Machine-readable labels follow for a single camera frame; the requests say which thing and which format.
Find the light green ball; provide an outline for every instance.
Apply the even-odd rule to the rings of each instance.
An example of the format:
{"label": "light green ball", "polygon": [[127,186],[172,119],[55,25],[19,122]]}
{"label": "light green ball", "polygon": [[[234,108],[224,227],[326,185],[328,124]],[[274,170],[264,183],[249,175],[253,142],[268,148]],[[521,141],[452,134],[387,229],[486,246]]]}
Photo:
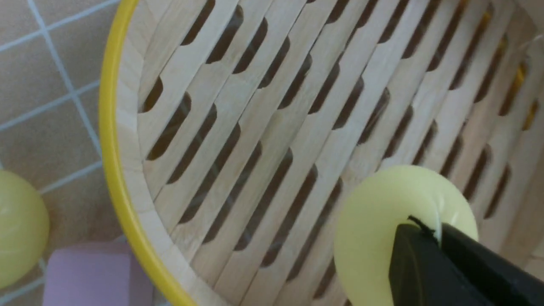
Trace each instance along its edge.
{"label": "light green ball", "polygon": [[48,235],[49,217],[40,194],[24,179],[0,170],[0,289],[36,265]]}

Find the wooden slat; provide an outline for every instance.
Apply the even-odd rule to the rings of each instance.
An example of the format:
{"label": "wooden slat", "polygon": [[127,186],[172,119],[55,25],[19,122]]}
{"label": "wooden slat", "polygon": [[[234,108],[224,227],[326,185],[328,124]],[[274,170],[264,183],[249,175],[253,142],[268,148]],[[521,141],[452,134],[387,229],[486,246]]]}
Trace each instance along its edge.
{"label": "wooden slat", "polygon": [[331,284],[329,285],[329,288],[327,289],[325,295],[317,300],[314,300],[311,304],[311,306],[330,306],[330,305],[338,305],[338,306],[344,306],[346,304],[346,297],[344,294],[344,290],[342,289],[342,286],[340,284],[340,281],[337,277],[334,277],[331,281]]}
{"label": "wooden slat", "polygon": [[534,277],[544,281],[544,259],[532,258],[527,263],[525,271],[532,274]]}
{"label": "wooden slat", "polygon": [[[379,2],[376,10],[381,8],[380,5],[383,3]],[[264,305],[271,305],[279,294],[338,177],[347,164],[366,122],[395,72],[427,3],[428,1],[425,3],[410,1],[389,41],[377,45],[362,75],[366,90],[363,90],[345,126],[329,134],[315,163],[319,175],[312,191],[276,260],[270,266],[257,271],[241,305],[263,304],[262,301],[265,301]],[[303,158],[307,158],[307,152],[307,150],[304,151],[306,156]],[[282,184],[284,183],[292,184],[285,179]]]}
{"label": "wooden slat", "polygon": [[[182,159],[183,154],[186,152],[191,141],[194,139],[200,126],[204,122],[209,110],[212,108],[212,104],[217,98],[219,91],[221,91],[221,88],[229,78],[231,72],[234,70],[234,67],[240,61],[244,48],[247,48],[253,36],[257,32],[257,28],[262,22],[263,17],[271,3],[272,0],[242,0],[239,5],[243,12],[245,12],[244,22],[236,32],[236,35],[233,37],[230,46],[225,52],[225,56],[223,56],[223,58],[218,62],[203,64],[202,66],[200,66],[200,64],[206,57],[194,54],[192,57],[188,57],[188,59],[183,57],[179,58],[178,62],[172,64],[171,70],[173,73],[169,75],[169,84],[171,86],[166,88],[168,84],[164,85],[165,88],[163,91],[170,90],[171,93],[163,93],[163,95],[161,95],[159,98],[159,101],[157,101],[157,104],[163,102],[163,110],[168,111],[168,113],[159,116],[159,118],[153,117],[153,115],[157,115],[157,112],[155,112],[153,109],[149,113],[140,114],[140,134],[143,141],[145,141],[145,143],[142,143],[141,147],[144,156],[147,156],[147,153],[149,153],[154,141],[146,141],[146,137],[143,135],[144,131],[147,131],[148,139],[156,140],[159,134],[162,133],[162,130],[172,116],[172,113],[179,105],[186,89],[192,100],[191,110],[180,127],[180,130],[183,130],[183,133],[177,133],[174,136],[170,145],[161,157],[155,161],[145,162],[146,177],[148,178],[149,188],[153,197],[157,196],[160,189],[166,184],[171,174],[174,172],[176,165]],[[214,10],[210,18],[213,17],[213,13],[224,14],[224,12],[221,10]],[[192,44],[186,47],[193,46],[194,44],[203,45],[205,44],[205,41],[206,37],[199,35],[197,38],[195,38],[195,41],[193,41]],[[209,54],[209,50],[211,50],[212,47],[213,44],[209,49],[206,49],[208,52],[204,54],[205,56],[207,56],[206,54]],[[180,50],[187,50],[184,46],[180,48]],[[192,48],[190,48],[189,51],[192,51],[193,53],[195,52],[195,50]],[[176,77],[176,74],[183,74],[191,66],[194,66],[194,63],[190,62],[191,60],[195,60],[200,66],[200,69],[192,80],[189,79],[190,84],[187,88],[187,85],[182,82],[183,78],[180,79],[179,77]],[[147,125],[150,126],[146,127],[146,124],[141,123],[142,120],[147,121]],[[155,128],[153,131],[152,129],[154,122],[156,123],[155,125],[159,125],[160,128]]]}
{"label": "wooden slat", "polygon": [[[150,111],[138,115],[140,149],[143,157],[149,154],[160,134],[166,128],[189,83],[221,37],[237,3],[238,0],[218,1],[195,40],[187,46],[178,46],[164,66],[160,73],[163,92]],[[160,158],[155,161],[154,163],[157,165],[154,164],[153,167],[154,171],[164,173],[163,176],[169,175],[169,171],[164,168],[171,167],[171,163],[167,158],[165,159]],[[150,180],[150,188],[155,189],[157,184],[164,184],[166,180],[159,182]]]}
{"label": "wooden slat", "polygon": [[455,73],[469,47],[488,1],[470,1],[438,68],[425,75],[412,102],[413,117],[396,153],[384,159],[380,169],[411,163],[440,110]]}
{"label": "wooden slat", "polygon": [[[539,41],[527,43],[538,31],[522,9],[503,0],[215,0],[195,40],[180,46],[210,3],[140,0],[125,40],[117,88],[125,185],[154,252],[197,304],[347,305],[337,276],[331,275],[335,222],[342,202],[377,169],[412,163],[416,155],[419,164],[440,170],[456,137],[464,146],[450,177],[459,189],[468,184],[482,149],[490,148],[472,197],[481,241],[498,251],[511,244],[505,241],[521,236],[520,230],[532,231],[534,238],[517,254],[525,253],[528,270],[541,270],[544,242],[537,245],[544,227],[536,221],[544,211],[536,204],[544,113],[535,113],[530,129],[523,127],[537,94],[544,101],[544,91],[540,92],[544,49]],[[427,25],[422,18],[428,14],[429,3],[437,7]],[[492,17],[474,44],[490,4]],[[219,61],[206,64],[237,6],[243,21],[232,42]],[[459,25],[450,29],[448,41],[442,41],[460,8]],[[367,20],[361,16],[363,11],[369,14]],[[335,14],[339,18],[331,20]],[[258,29],[265,23],[263,35]],[[415,31],[422,37],[407,56],[405,50],[414,43]],[[507,47],[495,63],[493,56],[505,33]],[[263,37],[260,47],[249,66],[235,74],[255,35]],[[275,77],[260,88],[286,42],[290,48]],[[444,45],[445,51],[438,54],[444,42],[447,48]],[[526,56],[523,86],[509,113],[499,116]],[[440,64],[428,71],[435,57],[441,58]],[[490,65],[497,69],[489,92],[474,104]],[[290,105],[280,106],[303,66],[310,68],[296,95]],[[461,68],[466,73],[452,89]],[[138,114],[158,76],[163,84],[158,101],[150,111]],[[323,103],[310,111],[327,82],[332,84]],[[175,135],[165,152],[147,160],[186,95],[191,98],[186,118],[180,127],[172,128]],[[211,109],[216,119],[202,140],[199,131],[208,124]],[[407,114],[412,114],[408,121]],[[406,129],[399,133],[403,123]],[[223,149],[234,130],[239,133],[227,156]],[[191,144],[197,140],[200,147],[194,150]],[[261,154],[247,181],[237,185],[256,147]],[[275,182],[287,152],[292,156],[290,164]],[[178,164],[192,153],[180,178],[171,182]],[[208,172],[214,168],[219,169],[218,176],[208,182]],[[504,169],[510,170],[506,183]],[[309,173],[315,173],[315,180],[310,188],[303,188]],[[198,194],[203,202],[188,211],[204,183],[211,188]],[[276,183],[275,194],[268,195]],[[304,201],[298,199],[302,189],[309,189]],[[520,206],[527,190],[526,202]],[[270,203],[256,212],[263,197]],[[489,217],[492,202],[494,211]],[[300,206],[296,216],[293,205]],[[525,206],[527,211],[520,212]],[[223,209],[229,212],[219,216]],[[253,224],[254,214],[261,213],[259,224]],[[179,223],[182,216],[184,223]],[[203,243],[220,218],[219,231]],[[277,242],[285,223],[291,221],[287,237]],[[513,227],[519,228],[506,240]],[[238,249],[241,237],[248,243]],[[279,251],[272,263],[265,264],[272,244]]]}
{"label": "wooden slat", "polygon": [[[233,304],[238,304],[242,300],[256,269],[261,263],[262,256],[264,256],[270,245],[267,241],[259,239],[258,247],[260,250],[258,252],[254,250],[254,243],[250,244],[252,250],[247,249],[245,251],[245,253],[251,254],[250,257],[234,256],[228,258],[230,256],[229,251],[232,250],[238,240],[236,233],[240,233],[240,230],[245,227],[245,223],[240,219],[242,212],[240,212],[241,206],[238,203],[256,205],[264,194],[266,187],[272,180],[275,169],[280,164],[296,132],[306,118],[312,102],[317,97],[320,85],[323,85],[338,56],[344,51],[350,30],[356,25],[366,4],[366,1],[349,2],[338,21],[324,27],[318,41],[310,52],[313,64],[296,97],[291,105],[274,113],[261,137],[263,154],[254,167],[246,186],[238,196],[231,211],[231,217],[227,218],[224,225],[224,228],[227,229],[227,222],[231,222],[237,227],[237,230],[228,230],[230,245],[224,248],[225,255],[222,258],[220,256],[215,258],[216,262],[219,264],[223,262],[226,267],[222,273],[224,277],[219,278],[214,288],[216,292]],[[221,243],[227,244],[225,235],[221,235],[218,239]],[[217,271],[221,271],[222,267],[219,265],[218,267]],[[235,277],[238,281],[232,282],[232,277]]]}
{"label": "wooden slat", "polygon": [[491,161],[485,168],[484,177],[480,179],[472,201],[472,211],[476,221],[484,218],[491,199],[495,194],[504,167],[520,136],[531,106],[542,89],[544,76],[544,57],[538,46],[533,45],[529,51],[531,70],[523,87],[514,99],[512,110],[499,118],[498,124],[487,142],[491,147]]}
{"label": "wooden slat", "polygon": [[[253,62],[259,63],[259,65],[250,65],[244,72],[228,77],[215,100],[217,119],[206,139],[204,139],[201,144],[199,151],[194,156],[192,163],[175,183],[164,186],[160,191],[155,200],[155,205],[169,232],[173,231],[185,209],[188,207],[198,186],[204,179],[225,140],[229,137],[232,129],[236,125],[242,111],[245,109],[254,91],[257,89],[259,82],[274,60],[282,42],[287,37],[288,31],[295,22],[298,12],[303,6],[303,0],[288,1],[287,3],[284,1],[274,1],[272,3],[265,17],[268,20],[268,27],[275,30],[267,34],[261,47],[253,58]],[[190,141],[192,141],[192,138],[185,139],[188,141],[188,146]],[[172,154],[178,156],[178,159],[181,159],[183,151],[172,152]],[[229,176],[227,180],[229,183],[234,184],[236,176]],[[215,186],[217,186],[216,188],[223,190],[220,194],[226,194],[225,198],[223,200],[219,198],[210,198],[208,199],[208,202],[211,201],[213,205],[220,207],[220,205],[224,203],[228,195],[228,190],[230,190],[232,186],[230,188],[217,184],[215,184]],[[212,222],[215,215],[217,215],[217,212],[214,214],[212,209],[207,212],[205,217],[206,219],[211,219],[210,222]],[[198,232],[191,233],[191,236],[193,235],[197,238],[202,236],[202,234]]]}
{"label": "wooden slat", "polygon": [[[395,75],[387,86],[391,92],[390,105],[384,110],[381,119],[364,144],[360,144],[342,174],[343,188],[338,203],[344,202],[345,197],[357,186],[362,179],[370,175],[379,165],[387,148],[388,140],[393,136],[395,127],[400,122],[405,108],[411,102],[419,83],[423,79],[435,50],[446,31],[458,1],[442,1],[435,12],[435,17],[429,30],[425,33],[415,54],[403,59]],[[329,219],[321,229],[314,246],[308,254],[299,276],[287,283],[277,300],[278,305],[307,305],[327,269],[327,263],[332,260],[332,239],[336,216],[341,205],[337,205]]]}
{"label": "wooden slat", "polygon": [[[544,99],[544,92],[539,100]],[[511,175],[498,202],[497,210],[490,219],[483,220],[480,225],[480,241],[495,252],[499,252],[506,239],[516,211],[525,197],[531,177],[544,149],[544,113],[538,112],[529,131],[524,131],[509,159]]]}
{"label": "wooden slat", "polygon": [[[479,42],[479,49],[475,53],[474,58],[470,64],[470,67],[467,71],[467,75],[464,78],[463,85],[455,90],[451,90],[448,95],[446,96],[446,99],[444,100],[444,103],[442,104],[442,107],[437,114],[435,118],[435,122],[437,125],[437,131],[434,135],[434,139],[431,143],[431,146],[427,148],[427,152],[425,153],[425,161],[423,166],[433,169],[437,172],[442,169],[442,166],[444,165],[444,162],[446,161],[446,158],[448,157],[449,150],[453,146],[453,143],[455,142],[455,139],[457,135],[459,134],[459,131],[461,130],[463,124],[465,123],[465,118],[468,117],[469,112],[473,108],[474,100],[476,99],[476,96],[478,94],[478,91],[480,89],[480,85],[484,81],[484,78],[486,76],[487,70],[489,66],[491,65],[493,55],[495,54],[497,47],[499,47],[500,41],[503,37],[503,35],[506,32],[506,28],[512,18],[512,15],[516,9],[513,2],[503,2],[504,5],[500,9],[496,9],[495,13],[492,17],[491,22],[488,25],[486,33],[483,35],[482,39]],[[508,37],[508,41],[512,44],[512,46],[508,49],[508,51],[513,52],[514,54],[523,54],[523,52],[520,52],[520,44],[523,42],[519,42],[519,37],[521,36],[521,31],[526,30],[523,25],[526,21],[526,14],[523,11],[518,11],[515,20],[512,23],[512,32],[509,34],[513,34],[512,36]],[[517,63],[520,60],[521,56],[517,56],[513,60],[514,66],[517,68]],[[504,73],[503,71],[498,71],[497,75],[502,75]],[[489,110],[487,113],[491,112],[493,108],[489,107]],[[489,137],[485,134],[485,127],[481,126],[482,123],[479,123],[477,130],[481,131],[482,137],[484,137],[484,141],[487,140]],[[477,160],[477,157],[480,155],[479,147],[476,145],[472,145],[472,142],[477,142],[477,140],[472,140],[472,138],[469,138],[469,140],[463,138],[463,144],[465,150],[462,152],[465,153],[465,155],[468,155],[468,158],[471,158],[476,155],[475,160]],[[457,165],[461,165],[464,160],[458,159]],[[465,173],[469,172],[466,168],[458,170],[456,173]],[[461,190],[463,190],[464,186],[457,185],[457,187]]]}
{"label": "wooden slat", "polygon": [[158,21],[145,53],[145,65],[138,90],[138,106],[144,103],[164,65],[189,32],[205,3],[206,0],[170,2],[165,14]]}
{"label": "wooden slat", "polygon": [[517,3],[531,16],[532,21],[538,26],[539,30],[544,30],[544,5],[540,0],[516,0]]}
{"label": "wooden slat", "polygon": [[509,234],[500,254],[518,266],[525,266],[531,253],[544,259],[544,155],[535,168],[535,174],[524,201],[512,221]]}
{"label": "wooden slat", "polygon": [[[149,20],[150,12],[141,6],[136,8],[138,16],[131,24],[142,19]],[[137,32],[129,28],[129,34]],[[190,268],[181,252],[175,247],[165,231],[157,212],[153,210],[153,201],[146,187],[143,166],[139,153],[137,112],[139,76],[143,68],[143,55],[137,45],[125,42],[119,66],[119,78],[116,89],[116,135],[121,156],[121,167],[125,176],[125,187],[136,210],[138,220],[146,234],[153,252],[155,252],[180,285],[190,290],[191,297],[200,305],[228,306],[228,304],[206,285]]]}
{"label": "wooden slat", "polygon": [[[393,9],[394,3],[384,6],[382,9],[376,8],[378,12],[386,10],[385,12],[389,12],[389,14],[392,13]],[[379,31],[365,30],[366,27],[380,27],[381,29],[384,29],[386,24],[387,21],[384,19],[381,19],[379,17],[371,18],[364,28],[358,30],[355,33],[350,45],[344,52],[342,60],[339,62],[340,73],[337,81],[331,88],[327,99],[325,100],[323,106],[318,112],[309,115],[306,118],[300,129],[300,132],[298,133],[297,137],[293,142],[294,144],[299,145],[293,145],[292,147],[294,160],[292,166],[290,167],[286,176],[283,179],[284,182],[293,182],[296,184],[296,186],[299,187],[302,184],[302,181],[305,179],[306,174],[312,167],[312,156],[317,156],[319,152],[320,146],[316,145],[318,144],[318,139],[322,139],[322,142],[324,142],[324,140],[326,139],[330,128],[332,128],[336,117],[338,116],[343,107],[342,102],[348,98],[349,90],[353,88],[353,86],[357,82],[359,75],[361,74],[364,66],[367,63],[368,58],[370,57],[374,49],[374,44],[367,44],[366,41],[377,42],[380,37]],[[311,146],[311,148],[305,148],[303,146],[303,141],[305,139],[308,139],[307,136],[312,136],[313,140],[311,142],[307,142],[306,144],[306,146],[309,145]],[[297,166],[300,165],[303,160],[307,160],[309,161],[309,163],[305,162],[305,166],[302,166],[302,168],[300,166]],[[262,224],[265,225],[261,226],[261,228],[265,229],[268,227],[268,223],[270,223],[270,226],[274,227],[271,228],[271,231],[257,230],[252,241],[262,241],[268,244],[271,243],[271,240],[275,235],[275,231],[277,230],[277,227],[279,227],[279,224],[277,224],[277,220],[282,219],[282,216],[285,216],[287,210],[289,209],[290,203],[292,203],[294,197],[296,196],[296,193],[298,192],[298,187],[296,186],[291,187],[289,186],[289,184],[283,183],[279,187],[278,191],[276,192],[276,197],[270,204],[270,212],[267,213],[265,219],[262,221]],[[284,205],[283,207],[280,206],[280,208],[278,209],[276,207],[278,207],[279,203],[284,203]],[[216,241],[222,241],[222,239],[218,237],[216,238]],[[194,260],[194,265],[196,267],[201,265],[204,268],[207,265],[208,261],[205,260],[205,254],[209,254],[209,256],[213,256],[213,254],[215,254],[215,243],[218,242],[212,241],[211,243],[202,246],[201,250],[199,251]]]}
{"label": "wooden slat", "polygon": [[[497,69],[496,77],[489,88],[489,93],[474,106],[462,132],[463,147],[450,175],[451,181],[460,190],[464,190],[467,185],[480,153],[497,124],[497,114],[512,85],[512,80],[517,76],[520,62],[525,57],[524,52],[520,52],[520,47],[535,33],[534,26],[527,19],[526,14],[521,15],[516,14],[506,32],[508,46],[504,53],[504,59]],[[435,162],[432,168],[440,169],[441,165]]]}
{"label": "wooden slat", "polygon": [[[280,66],[270,85],[258,90],[244,111],[240,119],[242,135],[212,186],[210,194],[213,194],[214,197],[206,198],[196,216],[187,224],[178,227],[179,231],[183,234],[178,236],[180,239],[177,240],[177,243],[189,258],[195,255],[205,234],[212,225],[213,219],[209,219],[209,215],[214,214],[215,216],[219,212],[220,204],[225,201],[234,186],[235,179],[233,178],[237,178],[242,172],[243,165],[249,159],[274,110],[277,109],[284,94],[287,92],[291,81],[306,58],[306,54],[308,54],[317,38],[319,30],[325,24],[333,5],[334,3],[318,0],[304,7],[296,24],[289,33],[289,39],[292,44],[283,64]],[[214,189],[219,186],[222,186],[221,192],[214,192]],[[234,224],[232,217],[227,217],[221,232],[210,243],[217,246],[217,250],[208,255],[213,258],[212,261],[206,261],[206,265],[199,265],[196,261],[193,262],[195,270],[207,281],[213,283],[219,276],[224,262],[228,259],[228,253],[225,254],[228,250],[225,246],[228,247],[231,243],[236,244],[254,208],[248,207],[242,210],[241,213],[231,213],[230,216],[236,215],[239,218]],[[187,233],[194,232],[198,233],[198,235],[187,235]]]}

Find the white grout line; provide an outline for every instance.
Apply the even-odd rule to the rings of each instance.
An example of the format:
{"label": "white grout line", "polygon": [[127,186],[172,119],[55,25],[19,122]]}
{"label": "white grout line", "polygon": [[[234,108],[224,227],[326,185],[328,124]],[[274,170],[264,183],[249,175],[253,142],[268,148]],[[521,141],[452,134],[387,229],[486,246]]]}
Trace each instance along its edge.
{"label": "white grout line", "polygon": [[[98,87],[100,85],[100,81],[94,81],[90,84],[87,84],[83,87],[81,87],[80,89],[78,89],[76,91],[77,94],[82,94],[86,91],[89,91],[91,89],[94,89],[96,87]],[[0,131],[3,131],[3,130],[7,130],[8,128],[14,126],[14,125],[17,125],[23,121],[26,121],[34,116],[37,116],[55,106],[58,106],[58,105],[61,105],[62,103],[68,101],[70,98],[72,98],[72,96],[70,94],[67,94],[67,95],[64,95],[56,100],[53,100],[47,104],[44,104],[42,106],[39,106],[33,110],[31,110],[30,112],[27,112],[25,114],[22,114],[20,115],[19,117],[16,117],[16,118],[13,118],[7,122],[4,122],[2,124],[0,124]]]}
{"label": "white grout line", "polygon": [[37,287],[41,286],[44,282],[45,282],[44,278],[40,277],[15,291],[6,293],[4,296],[0,297],[0,305],[5,305],[11,300],[36,289]]}
{"label": "white grout line", "polygon": [[47,193],[51,190],[54,190],[54,189],[57,189],[63,185],[66,185],[67,183],[73,181],[73,180],[77,180],[79,178],[81,178],[82,176],[84,175],[87,175],[89,173],[91,173],[92,171],[98,169],[102,167],[102,161],[99,161],[99,162],[96,162],[94,164],[91,164],[81,170],[78,170],[68,176],[65,176],[64,178],[48,185],[48,186],[45,186],[44,188],[40,189],[40,193],[41,194],[44,194],[44,193]]}
{"label": "white grout line", "polygon": [[83,12],[77,13],[77,14],[75,14],[73,16],[68,17],[68,18],[64,18],[61,21],[57,21],[57,22],[53,23],[52,25],[47,26],[46,30],[51,31],[53,29],[56,29],[56,28],[58,28],[60,26],[65,25],[65,24],[67,24],[69,22],[72,22],[72,21],[78,20],[80,18],[89,16],[92,13],[94,13],[96,11],[99,11],[99,10],[105,8],[105,7],[108,7],[108,6],[112,5],[112,4],[115,4],[115,3],[119,2],[119,1],[120,0],[108,0],[108,1],[102,2],[102,3],[96,5],[96,6],[92,7],[92,8],[84,10]]}
{"label": "white grout line", "polygon": [[33,39],[33,38],[36,38],[36,37],[40,36],[40,34],[41,34],[40,31],[36,31],[36,32],[32,32],[32,33],[30,33],[28,35],[25,35],[25,36],[23,36],[21,38],[18,38],[18,39],[14,40],[14,41],[10,41],[10,42],[0,46],[0,52],[5,51],[5,50],[7,50],[7,49],[9,49],[11,47],[15,47],[15,46],[17,46],[19,44],[22,44],[23,42],[26,42],[26,41],[29,41],[29,40]]}
{"label": "white grout line", "polygon": [[38,11],[36,4],[34,3],[34,0],[27,0],[27,2],[28,2],[28,6],[30,7],[30,10],[32,11],[32,13],[34,14],[34,17],[36,18],[36,21],[38,22],[38,25],[40,26],[40,29],[41,29],[42,35],[45,38],[47,47],[49,48],[49,51],[51,52],[51,56],[53,57],[53,61],[57,65],[57,69],[59,70],[60,75],[63,78],[64,84],[66,85],[66,88],[68,89],[68,92],[74,104],[76,105],[79,115],[81,116],[81,119],[83,120],[83,124],[85,125],[85,128],[87,129],[87,133],[89,134],[89,137],[92,140],[92,144],[95,146],[95,149],[98,155],[102,157],[102,150],[100,149],[100,141],[98,140],[98,135],[92,128],[91,122],[89,121],[89,117],[87,117],[87,114],[85,113],[85,110],[83,109],[83,106],[81,105],[81,100],[79,99],[79,96],[76,94],[72,81],[70,80],[70,76],[68,75],[68,72],[66,71],[63,62],[60,59],[59,54],[57,53],[57,49],[55,49],[55,46],[53,45],[53,41],[51,40],[51,36],[49,35],[49,32],[47,31],[45,22],[40,16],[40,12]]}
{"label": "white grout line", "polygon": [[[120,0],[108,0],[108,1],[102,2],[102,3],[98,4],[98,5],[95,5],[94,7],[88,8],[88,9],[86,9],[86,10],[80,12],[80,13],[77,13],[77,14],[72,15],[70,17],[64,18],[64,19],[62,19],[60,21],[57,21],[57,22],[53,23],[52,25],[47,26],[45,29],[47,31],[51,31],[53,29],[56,29],[56,28],[58,28],[60,26],[65,25],[65,24],[67,24],[69,22],[72,22],[72,21],[78,20],[78,19],[80,19],[82,17],[88,16],[88,15],[90,15],[90,14],[96,12],[96,11],[99,11],[99,10],[109,6],[109,5],[113,5],[115,3],[118,3],[119,1]],[[40,36],[41,34],[42,34],[42,30],[40,29],[40,30],[37,30],[36,32],[32,32],[32,33],[27,34],[27,35],[25,35],[23,37],[20,37],[20,38],[18,38],[16,40],[7,42],[4,45],[0,45],[0,52],[2,52],[4,50],[7,50],[7,49],[9,49],[11,47],[15,47],[15,46],[17,46],[19,44],[22,44],[23,42],[34,39],[34,38]]]}
{"label": "white grout line", "polygon": [[68,101],[70,99],[70,96],[69,95],[65,95],[65,96],[62,96],[56,100],[53,100],[47,104],[44,104],[42,106],[39,106],[33,110],[31,110],[30,112],[28,113],[25,113],[25,114],[22,114],[21,116],[15,118],[15,119],[11,119],[9,121],[7,121],[6,123],[3,123],[0,125],[0,131],[3,131],[3,130],[7,130],[9,129],[10,127],[14,126],[14,125],[17,125],[23,121],[26,121],[32,117],[35,117],[55,106],[58,106],[58,105],[61,105],[62,103]]}

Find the beige floor tile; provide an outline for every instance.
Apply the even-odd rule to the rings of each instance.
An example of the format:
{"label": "beige floor tile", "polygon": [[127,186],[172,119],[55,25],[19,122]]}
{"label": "beige floor tile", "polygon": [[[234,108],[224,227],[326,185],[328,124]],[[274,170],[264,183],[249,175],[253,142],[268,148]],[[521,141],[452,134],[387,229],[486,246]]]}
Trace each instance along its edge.
{"label": "beige floor tile", "polygon": [[91,121],[92,127],[98,134],[98,88],[82,93],[79,98]]}
{"label": "beige floor tile", "polygon": [[0,124],[66,93],[44,38],[37,37],[0,52]]}
{"label": "beige floor tile", "polygon": [[34,0],[46,25],[75,15],[102,2],[104,0]]}
{"label": "beige floor tile", "polygon": [[100,160],[70,101],[0,132],[0,144],[4,168],[38,189]]}
{"label": "beige floor tile", "polygon": [[39,279],[40,277],[44,276],[41,269],[38,267],[38,265],[34,266],[32,270],[30,270],[25,276],[23,276],[20,280],[16,281],[15,284],[12,284],[10,286],[7,286],[5,288],[0,289],[0,297],[5,296],[8,293],[14,292],[31,282]]}
{"label": "beige floor tile", "polygon": [[100,77],[102,58],[117,5],[51,31],[51,39],[77,89]]}
{"label": "beige floor tile", "polygon": [[0,45],[39,29],[26,1],[0,0]]}
{"label": "beige floor tile", "polygon": [[58,248],[85,241],[111,241],[121,228],[101,168],[44,194],[51,231],[44,258]]}
{"label": "beige floor tile", "polygon": [[40,306],[44,297],[44,286],[40,285],[37,288],[16,297],[4,306]]}

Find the pink block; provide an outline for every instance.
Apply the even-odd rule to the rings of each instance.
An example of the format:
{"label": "pink block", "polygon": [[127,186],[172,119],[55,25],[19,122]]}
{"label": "pink block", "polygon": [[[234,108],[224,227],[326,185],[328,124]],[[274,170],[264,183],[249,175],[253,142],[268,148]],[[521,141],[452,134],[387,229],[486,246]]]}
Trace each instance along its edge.
{"label": "pink block", "polygon": [[81,244],[49,259],[43,306],[151,306],[152,299],[153,285],[125,243]]}

